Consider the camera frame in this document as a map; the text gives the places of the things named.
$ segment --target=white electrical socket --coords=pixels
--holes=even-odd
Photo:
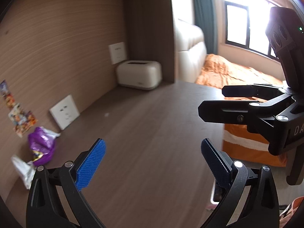
[[[63,100],[54,105],[50,109],[50,112],[61,130],[64,130],[79,116],[79,111],[77,110],[72,95],[68,95]]]
[[[119,63],[127,59],[125,43],[109,45],[112,64]]]

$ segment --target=orange bedding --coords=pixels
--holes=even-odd
[[[210,54],[205,60],[197,84],[222,89],[226,85],[276,84],[282,81],[254,68],[231,63],[225,58]],[[228,100],[260,100],[257,98],[225,98]],[[247,131],[246,125],[225,124],[223,151],[236,159],[282,166],[276,156],[268,152],[268,141],[260,134]]]

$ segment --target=purple plastic wrapper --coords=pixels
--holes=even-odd
[[[28,135],[29,148],[36,157],[33,161],[35,166],[46,164],[52,159],[55,151],[55,138],[59,135],[43,127],[35,128],[35,131]]]

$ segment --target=wooden desk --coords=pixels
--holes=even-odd
[[[153,91],[116,87],[62,132],[47,167],[74,160],[103,138],[106,155],[83,193],[107,228],[200,227],[214,180],[200,144],[209,137],[220,147],[223,126],[204,123],[197,107],[221,97],[186,82]],[[18,180],[6,202],[24,227],[27,195]]]

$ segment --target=blue gripper pad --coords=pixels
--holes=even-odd
[[[229,156],[226,154],[228,163],[221,154],[223,152],[216,150],[208,138],[202,141],[201,151],[219,186],[226,190],[230,189],[232,169],[229,163],[232,163],[232,160]]]
[[[79,191],[89,185],[94,173],[96,172],[103,156],[105,155],[105,141],[99,140],[94,148],[89,152],[86,159],[76,172],[76,187]]]

